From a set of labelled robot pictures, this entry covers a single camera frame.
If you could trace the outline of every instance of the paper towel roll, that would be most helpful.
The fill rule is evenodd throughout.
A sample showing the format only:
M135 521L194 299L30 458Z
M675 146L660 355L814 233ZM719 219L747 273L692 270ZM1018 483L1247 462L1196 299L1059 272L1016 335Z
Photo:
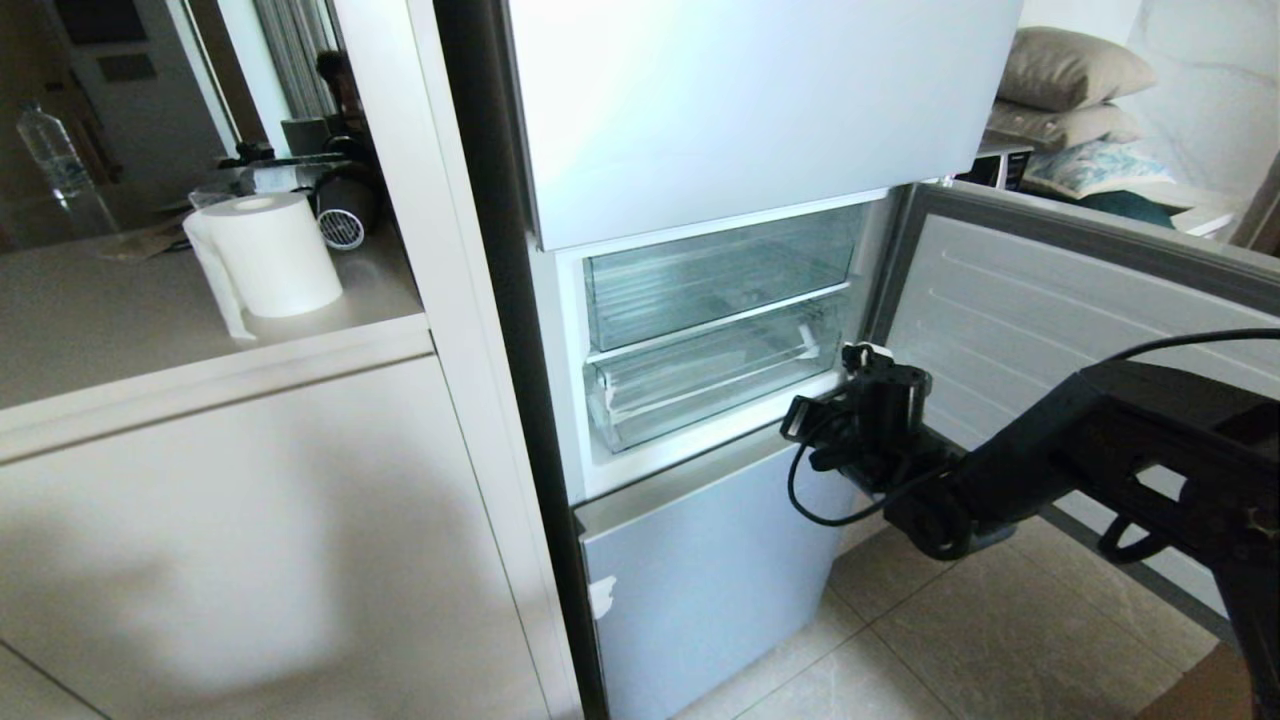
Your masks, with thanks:
M227 329L253 338L241 310L285 318L342 295L338 273L303 195L237 197L192 213L183 228L205 270Z

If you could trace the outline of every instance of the tile floor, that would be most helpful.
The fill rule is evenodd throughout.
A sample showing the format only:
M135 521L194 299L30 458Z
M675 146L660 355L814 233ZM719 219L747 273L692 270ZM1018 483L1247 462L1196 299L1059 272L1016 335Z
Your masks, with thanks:
M809 626L677 719L1126 719L1216 643L1039 518L959 562L888 528L836 560Z

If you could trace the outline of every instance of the kitchen counter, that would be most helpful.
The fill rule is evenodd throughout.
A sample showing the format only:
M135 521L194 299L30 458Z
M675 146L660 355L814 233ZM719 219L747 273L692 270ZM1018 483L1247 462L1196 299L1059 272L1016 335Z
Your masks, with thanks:
M191 251L125 264L87 240L0 256L0 461L433 351L389 223L333 254L343 295L227 333Z

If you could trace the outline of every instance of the black cable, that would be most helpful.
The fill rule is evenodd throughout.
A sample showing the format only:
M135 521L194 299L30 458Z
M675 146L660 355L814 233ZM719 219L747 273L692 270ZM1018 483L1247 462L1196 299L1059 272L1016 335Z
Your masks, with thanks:
M1219 331L1212 333L1196 333L1196 334L1166 337L1164 340L1144 342L1142 345L1130 347L1124 352L1117 352L1111 357L1103 360L1103 363L1110 363L1111 360L1128 360L1135 355L1142 355L1143 352L1151 352L1153 350L1164 350L1166 347L1180 347L1183 345L1199 345L1203 342L1222 342L1228 340L1280 340L1280 328L1244 328L1239 331Z
M791 500L791 506L795 507L796 511L799 511L801 515L804 515L813 523L817 523L819 525L826 525L828 528L842 528L845 525L852 525L854 523L859 520L865 520L867 518L870 518L872 515L879 512L884 507L888 507L890 505L897 502L902 496L915 489L915 487L919 486L920 483L932 480L933 478L937 478L938 475L942 475L943 473L951 469L950 465L940 465L938 468L934 468L927 473L922 473L911 478L910 480L906 480L905 483L897 486L896 488L886 493L884 497L868 505L867 507L859 510L858 512L854 512L852 515L837 519L829 519L829 518L823 518L820 515L815 515L812 511L809 511L808 507L801 505L800 498L796 497L796 469L800 466L800 459L804 457L805 448L809 447L809 441L818 434L818 430L820 430L823 425L826 425L833 418L837 416L840 415L828 415L827 418L824 418L823 421L818 423L818 425L814 427L813 432L810 432L809 436L805 437L805 439L799 443L800 447L796 448L795 457L791 459L791 469L787 471L787 497ZM902 461L899 462L897 469L893 471L893 484L897 484L897 482L901 480L901 477L906 474L906 469L909 466L910 466L910 460L908 457L904 457Z

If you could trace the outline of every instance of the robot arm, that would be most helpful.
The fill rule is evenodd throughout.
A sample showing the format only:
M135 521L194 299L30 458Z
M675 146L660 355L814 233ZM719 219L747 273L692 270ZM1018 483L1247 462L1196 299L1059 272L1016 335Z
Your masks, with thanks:
M1280 720L1280 402L1110 360L1073 374L965 454L923 424L928 373L869 345L846 347L844 363L850 380L822 400L797 397L782 434L801 443L796 462L812 446L814 469L838 470L883 498L850 518L819 518L796 500L792 471L788 491L805 516L840 525L883 509L922 552L954 560L1079 489L1117 514L1100 542L1112 562L1176 547L1213 573L1261 716ZM1157 465L1185 478L1178 500L1138 480ZM1130 525L1147 537L1121 547Z

